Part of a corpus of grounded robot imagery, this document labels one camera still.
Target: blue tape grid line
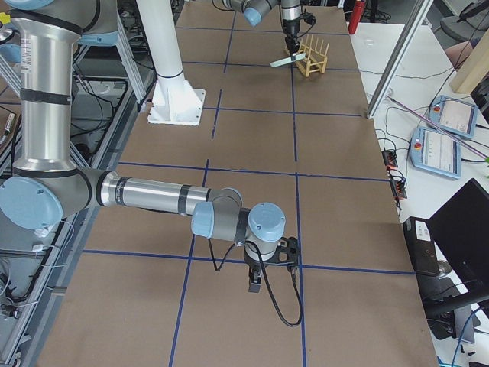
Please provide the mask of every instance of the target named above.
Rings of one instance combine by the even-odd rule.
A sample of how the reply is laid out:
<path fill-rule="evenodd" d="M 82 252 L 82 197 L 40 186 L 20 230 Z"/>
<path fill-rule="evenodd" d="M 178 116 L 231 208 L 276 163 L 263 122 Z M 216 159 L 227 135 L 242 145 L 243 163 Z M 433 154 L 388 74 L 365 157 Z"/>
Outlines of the blue tape grid line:
<path fill-rule="evenodd" d="M 226 60 L 224 63 L 224 71 L 223 71 L 224 74 L 226 74 L 226 70 L 228 69 L 229 52 L 231 51 L 232 34 L 233 34 L 233 30 L 235 29 L 235 22 L 236 22 L 236 12 L 232 18 L 232 26 L 230 30 L 231 34 L 229 35 L 228 51 L 226 52 Z"/>
<path fill-rule="evenodd" d="M 173 164 L 152 164 L 152 163 L 139 163 L 139 162 L 119 162 L 124 166 L 140 166 L 140 167 L 158 167 L 158 168 L 176 168 L 182 170 L 195 170 L 206 172 L 232 172 L 238 174 L 266 174 L 273 176 L 291 176 L 295 177 L 314 177 L 314 178 L 332 178 L 336 180 L 358 180 L 358 181 L 375 181 L 375 182 L 389 182 L 387 178 L 369 178 L 369 177 L 349 177 L 349 176 L 335 176 L 330 174 L 301 174 L 290 172 L 274 172 L 274 171 L 254 171 L 254 170 L 233 170 L 231 168 L 217 168 L 217 167 L 194 167 L 194 166 L 180 166 Z"/>
<path fill-rule="evenodd" d="M 302 248 L 302 231 L 300 226 L 300 190 L 299 190 L 299 174 L 296 172 L 296 213 L 297 213 L 297 241 L 299 248 Z M 307 349 L 306 349 L 306 307 L 304 299 L 304 274 L 303 274 L 303 257 L 299 257 L 299 283 L 300 283 L 300 299 L 303 302 L 303 321 L 300 324 L 300 332 L 303 347 L 303 367 L 307 367 Z"/>
<path fill-rule="evenodd" d="M 204 107 L 204 109 L 217 109 L 216 107 Z M 292 115 L 293 111 L 273 111 L 268 109 L 233 109 L 229 107 L 219 107 L 222 111 L 236 111 L 236 112 L 260 112 L 260 113 L 284 113 Z M 330 112 L 298 112 L 296 115 L 314 115 L 314 116 L 338 116 L 338 117 L 361 117 L 358 113 L 330 113 Z"/>
<path fill-rule="evenodd" d="M 297 162 L 299 158 L 297 157 L 296 97 L 293 84 L 293 64 L 290 64 L 290 89 L 292 90 L 293 159 Z"/>
<path fill-rule="evenodd" d="M 218 65 L 218 66 L 229 66 L 229 67 L 270 67 L 269 63 L 219 63 L 217 61 L 182 61 L 182 63 L 194 63 L 197 65 Z M 279 67 L 281 69 L 288 69 L 288 65 L 283 65 Z M 351 69 L 344 67 L 326 67 L 327 70 L 331 71 L 358 71 L 360 73 L 360 69 Z"/>
<path fill-rule="evenodd" d="M 114 250 L 98 250 L 98 249 L 85 249 L 85 254 L 98 254 L 98 255 L 115 255 L 115 256 L 133 256 L 139 258 L 167 258 L 170 260 L 182 260 L 182 261 L 204 261 L 212 262 L 211 258 L 202 256 L 185 256 L 185 255 L 170 255 L 170 254 L 153 254 L 150 252 L 130 252 L 130 251 L 114 251 Z M 215 258 L 217 261 L 221 261 L 222 258 Z M 233 258 L 226 259 L 226 263 L 231 264 L 246 264 L 244 260 L 236 260 Z M 416 275 L 413 271 L 399 271 L 399 270 L 383 270 L 383 269 L 366 269 L 366 268 L 347 268 L 341 266 L 328 266 L 328 265 L 312 265 L 312 264 L 300 264 L 303 269 L 312 270 L 327 270 L 327 271 L 352 271 L 356 273 L 375 273 L 375 274 L 391 274 L 391 275 Z"/>
<path fill-rule="evenodd" d="M 207 28 L 207 27 L 183 27 L 183 26 L 176 26 L 176 29 L 195 29 L 199 31 L 230 31 L 231 28 Z M 272 30 L 260 30 L 260 29 L 243 29 L 243 28 L 236 28 L 234 31 L 239 31 L 239 32 L 261 32 L 261 33 L 283 33 L 282 31 L 272 31 Z M 309 34 L 322 34 L 322 35 L 327 35 L 327 36 L 349 36 L 348 33 L 330 33 L 330 32 L 309 32 Z"/>
<path fill-rule="evenodd" d="M 208 168 L 209 168 L 209 159 L 206 162 L 206 169 L 204 170 L 204 178 L 202 179 L 202 187 L 206 186 Z M 190 265 L 192 264 L 192 260 L 193 260 L 193 248 L 195 243 L 196 243 L 196 237 L 195 235 L 193 235 L 192 243 L 190 244 L 188 260 L 186 263 L 185 279 L 183 281 L 182 295 L 180 296 L 180 305 L 178 307 L 178 316 L 176 317 L 175 333 L 173 334 L 173 342 L 171 345 L 171 353 L 170 353 L 170 360 L 168 362 L 168 367 L 173 367 L 173 361 L 175 359 L 176 343 L 178 341 L 178 332 L 180 331 L 180 321 L 182 320 L 183 303 L 185 302 L 186 289 L 189 283 Z"/>
<path fill-rule="evenodd" d="M 215 137 L 215 129 L 217 128 L 217 119 L 219 118 L 219 110 L 221 107 L 221 98 L 222 98 L 222 89 L 219 90 L 219 98 L 217 100 L 217 108 L 215 109 L 214 126 L 212 127 L 212 134 L 211 134 L 212 139 Z"/>

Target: white desk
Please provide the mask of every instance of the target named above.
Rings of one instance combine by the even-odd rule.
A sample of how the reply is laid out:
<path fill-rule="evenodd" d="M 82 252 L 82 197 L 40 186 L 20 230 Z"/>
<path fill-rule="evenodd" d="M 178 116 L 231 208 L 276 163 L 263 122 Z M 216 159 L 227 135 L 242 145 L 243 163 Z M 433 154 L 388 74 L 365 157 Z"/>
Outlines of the white desk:
<path fill-rule="evenodd" d="M 390 54 L 397 42 L 403 25 L 398 24 L 368 24 L 361 23 L 358 26 L 357 33 L 351 36 L 351 42 L 355 49 L 358 67 L 360 70 L 373 71 L 381 73 L 387 64 Z M 430 76 L 441 73 L 447 70 L 452 65 L 449 63 L 445 52 L 439 45 L 432 31 L 427 26 L 422 26 L 416 34 L 413 44 L 407 51 L 404 61 L 398 70 L 398 75 L 402 76 Z M 426 80 L 395 78 L 391 85 L 393 97 L 409 106 L 411 109 L 428 106 L 443 84 L 445 78 L 450 74 L 450 71 L 439 76 L 434 76 Z M 372 73 L 362 73 L 362 82 L 368 99 L 375 91 L 375 87 L 380 79 L 380 75 Z M 456 95 L 452 92 L 449 83 L 446 83 L 440 94 L 447 96 L 456 96 L 457 98 L 463 95 Z M 384 101 L 378 109 L 374 122 L 376 128 L 385 131 L 386 126 L 386 111 L 389 107 L 395 106 L 392 102 Z M 410 140 L 413 130 L 417 127 L 419 119 L 407 112 L 401 112 L 397 109 L 391 109 L 388 113 L 388 131 L 398 135 L 406 140 Z M 487 125 L 484 117 L 479 113 L 478 124 Z M 382 132 L 378 132 L 379 137 L 382 137 Z M 400 139 L 387 136 L 395 141 L 398 148 L 406 148 L 408 144 Z M 489 131 L 481 128 L 476 128 L 475 141 L 479 141 L 489 145 Z M 489 153 L 489 149 L 473 144 L 477 149 Z M 386 147 L 392 148 L 390 142 L 386 142 Z M 425 171 L 416 169 L 410 161 L 406 162 L 406 151 L 397 152 L 397 161 L 400 165 L 400 170 L 407 174 L 407 196 L 408 199 L 401 201 L 402 212 L 400 221 L 403 222 L 409 216 L 419 216 L 429 218 L 441 205 L 443 205 L 460 187 L 462 187 L 471 178 L 476 178 L 478 182 L 489 191 L 489 179 L 486 176 L 489 174 L 489 168 L 486 164 L 470 164 L 462 162 L 460 180 L 452 180 L 430 174 Z M 470 153 L 466 149 L 462 149 L 462 157 L 473 160 L 480 160 L 479 157 Z M 453 278 L 455 283 L 460 280 L 456 275 Z M 482 325 L 479 327 L 484 331 L 489 330 L 489 320 L 482 313 L 478 313 L 478 318 L 481 319 Z M 467 354 L 458 357 L 457 364 L 468 365 L 469 361 L 478 361 L 489 364 L 489 336 L 476 334 L 476 344 L 474 347 L 467 346 L 465 351 L 476 350 L 477 353 L 468 358 Z M 453 352 L 456 346 L 456 340 L 446 339 L 438 341 L 433 337 L 436 352 L 444 363 L 451 363 Z"/>

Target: table surface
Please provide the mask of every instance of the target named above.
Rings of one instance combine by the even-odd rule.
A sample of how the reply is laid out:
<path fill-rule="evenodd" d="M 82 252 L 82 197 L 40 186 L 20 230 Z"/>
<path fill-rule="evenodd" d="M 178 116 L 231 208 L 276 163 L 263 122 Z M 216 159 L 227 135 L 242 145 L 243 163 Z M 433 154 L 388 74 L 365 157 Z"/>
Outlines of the table surface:
<path fill-rule="evenodd" d="M 265 289 L 247 292 L 239 250 L 216 274 L 188 218 L 104 208 L 39 367 L 436 365 L 344 15 L 313 11 L 329 69 L 305 79 L 269 67 L 284 57 L 277 12 L 251 29 L 208 1 L 186 3 L 177 35 L 186 78 L 206 89 L 200 125 L 141 114 L 118 168 L 280 205 L 302 246 L 300 327 L 278 320 Z M 269 273 L 292 320 L 287 270 Z"/>
<path fill-rule="evenodd" d="M 367 97 L 370 99 L 375 91 L 375 87 L 380 79 L 380 75 L 368 73 L 368 71 L 381 73 L 390 57 L 390 54 L 400 36 L 403 25 L 400 24 L 365 24 L 361 23 L 358 26 L 355 35 L 351 36 L 351 42 L 355 49 L 358 66 L 361 72 L 362 82 L 366 91 Z M 395 99 L 402 102 L 411 109 L 428 106 L 444 83 L 447 76 L 452 71 L 445 52 L 436 40 L 432 30 L 428 26 L 422 26 L 413 39 L 410 49 L 406 52 L 403 62 L 397 71 L 398 76 L 417 76 L 425 77 L 437 73 L 442 73 L 438 76 L 433 76 L 428 79 L 408 79 L 396 77 L 391 84 L 392 92 Z M 461 98 L 465 95 L 459 95 L 452 92 L 449 81 L 455 77 L 453 73 L 448 82 L 443 86 L 440 94 Z M 395 106 L 390 101 L 384 101 L 374 116 L 375 127 L 383 131 L 386 130 L 386 121 L 388 131 L 406 140 L 410 140 L 413 130 L 417 127 L 419 119 L 407 112 L 401 112 L 397 109 L 387 109 Z M 486 125 L 487 123 L 481 113 L 478 113 L 477 123 Z M 382 132 L 377 131 L 377 136 L 384 137 Z M 393 138 L 398 148 L 405 148 L 408 144 L 399 138 Z M 481 128 L 475 129 L 474 139 L 486 145 L 489 144 L 489 131 Z M 472 144 L 477 149 L 489 154 L 489 149 L 480 145 Z M 392 148 L 390 143 L 386 143 L 387 148 Z M 462 148 L 462 157 L 473 160 L 480 160 L 467 149 Z M 460 189 L 468 180 L 476 178 L 483 188 L 489 191 L 489 168 L 486 164 L 469 164 L 462 162 L 461 179 L 453 180 L 439 175 L 431 174 L 426 171 L 421 171 L 415 168 L 409 160 L 406 159 L 406 151 L 398 151 L 398 164 L 400 170 L 407 175 L 408 186 L 406 189 L 408 199 L 401 201 L 402 212 L 400 221 L 405 221 L 410 216 L 418 216 L 429 218 L 440 206 L 442 206 L 452 195 Z M 452 274 L 452 280 L 457 284 L 460 280 L 455 274 Z M 478 314 L 482 321 L 481 329 L 489 330 L 489 321 L 482 312 Z M 476 334 L 475 350 L 477 354 L 472 357 L 473 361 L 489 363 L 489 336 Z M 443 362 L 451 362 L 453 351 L 455 350 L 456 342 L 454 340 L 438 341 L 433 339 L 436 347 L 436 352 L 439 354 Z M 457 360 L 459 365 L 468 365 L 469 358 L 467 355 L 462 355 Z"/>

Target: metal base plate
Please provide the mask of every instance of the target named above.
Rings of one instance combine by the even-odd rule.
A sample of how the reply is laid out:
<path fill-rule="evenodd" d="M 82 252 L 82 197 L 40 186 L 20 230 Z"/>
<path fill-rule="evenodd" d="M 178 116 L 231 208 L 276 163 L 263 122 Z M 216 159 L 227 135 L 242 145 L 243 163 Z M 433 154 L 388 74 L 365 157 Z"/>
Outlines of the metal base plate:
<path fill-rule="evenodd" d="M 202 115 L 202 109 L 204 106 L 204 100 L 206 98 L 206 91 L 204 89 L 194 89 L 193 92 L 199 98 L 202 103 L 201 107 L 194 107 L 187 109 L 184 113 L 180 113 L 175 119 L 170 117 L 170 107 L 166 105 L 153 105 L 150 110 L 150 114 L 147 117 L 147 121 L 150 124 L 171 124 L 171 125 L 194 125 L 197 126 L 200 123 L 200 116 Z"/>

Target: power strip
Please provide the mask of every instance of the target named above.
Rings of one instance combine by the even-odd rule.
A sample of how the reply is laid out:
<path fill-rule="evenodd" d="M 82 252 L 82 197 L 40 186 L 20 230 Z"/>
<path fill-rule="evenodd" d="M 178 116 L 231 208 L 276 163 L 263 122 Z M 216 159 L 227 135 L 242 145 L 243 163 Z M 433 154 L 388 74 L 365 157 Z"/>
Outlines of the power strip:
<path fill-rule="evenodd" d="M 382 151 L 382 158 L 384 159 L 384 164 L 387 172 L 389 173 L 390 168 L 398 168 L 397 159 L 395 153 L 393 151 Z M 393 178 L 389 179 L 390 189 L 392 190 L 392 194 L 394 199 L 396 200 L 404 200 L 407 199 L 406 191 L 400 187 L 399 183 Z"/>

